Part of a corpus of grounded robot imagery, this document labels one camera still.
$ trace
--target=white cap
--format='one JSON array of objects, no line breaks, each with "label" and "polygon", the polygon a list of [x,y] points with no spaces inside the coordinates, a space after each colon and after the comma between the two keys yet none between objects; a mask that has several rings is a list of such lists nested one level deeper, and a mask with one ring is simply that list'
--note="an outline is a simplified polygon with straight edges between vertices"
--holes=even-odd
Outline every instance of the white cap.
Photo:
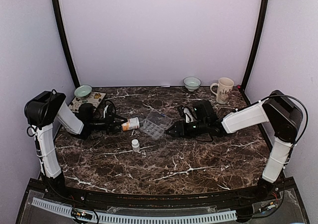
[{"label": "white cap", "polygon": [[137,139],[134,139],[131,141],[131,146],[133,148],[138,148],[139,147],[139,141]]}]

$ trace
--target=white mug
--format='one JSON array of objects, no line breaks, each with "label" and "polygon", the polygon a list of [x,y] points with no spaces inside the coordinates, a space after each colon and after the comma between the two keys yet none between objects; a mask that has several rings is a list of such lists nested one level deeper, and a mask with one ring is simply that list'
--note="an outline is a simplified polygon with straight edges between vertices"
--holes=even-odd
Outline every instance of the white mug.
[{"label": "white mug", "polygon": [[[212,88],[214,86],[218,86],[217,93],[212,91]],[[218,103],[225,104],[229,99],[229,94],[232,91],[233,86],[234,86],[234,82],[232,79],[229,79],[227,77],[222,77],[219,79],[219,83],[211,84],[210,90],[214,95],[216,95],[216,97],[217,97],[216,100]]]}]

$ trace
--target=bottle label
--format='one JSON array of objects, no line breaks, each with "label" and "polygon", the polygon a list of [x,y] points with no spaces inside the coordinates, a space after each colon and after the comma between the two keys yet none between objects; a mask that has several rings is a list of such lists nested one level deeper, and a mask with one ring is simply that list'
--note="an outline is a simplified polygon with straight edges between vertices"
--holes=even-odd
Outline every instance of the bottle label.
[{"label": "bottle label", "polygon": [[128,121],[122,124],[121,127],[123,131],[138,129],[140,127],[138,117],[128,119]]}]

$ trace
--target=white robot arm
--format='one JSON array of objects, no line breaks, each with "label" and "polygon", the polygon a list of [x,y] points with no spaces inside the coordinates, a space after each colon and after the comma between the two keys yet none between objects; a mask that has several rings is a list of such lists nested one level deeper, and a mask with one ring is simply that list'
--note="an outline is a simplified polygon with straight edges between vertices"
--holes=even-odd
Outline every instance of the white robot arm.
[{"label": "white robot arm", "polygon": [[303,120],[303,113],[282,92],[276,90],[269,98],[258,101],[223,118],[218,118],[209,101],[193,105],[197,121],[177,121],[166,133],[173,137],[194,138],[208,133],[211,138],[222,137],[253,125],[269,122],[275,132],[275,141],[262,174],[265,186],[271,187],[283,167],[288,163],[291,149]]},{"label": "white robot arm", "polygon": [[45,91],[25,106],[25,115],[35,140],[41,172],[52,179],[62,173],[53,143],[52,131],[55,117],[71,134],[80,135],[84,127],[83,122],[68,108],[65,98],[66,96],[62,93]]}]

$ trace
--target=small green bowl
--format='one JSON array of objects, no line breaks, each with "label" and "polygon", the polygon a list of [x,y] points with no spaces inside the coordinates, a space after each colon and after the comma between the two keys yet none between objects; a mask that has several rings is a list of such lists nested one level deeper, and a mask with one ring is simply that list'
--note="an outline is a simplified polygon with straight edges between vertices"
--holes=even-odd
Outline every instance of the small green bowl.
[{"label": "small green bowl", "polygon": [[183,80],[183,84],[189,91],[195,91],[200,87],[201,80],[194,76],[189,76]]},{"label": "small green bowl", "polygon": [[74,91],[74,95],[80,100],[86,100],[91,94],[92,88],[90,85],[83,85]]}]

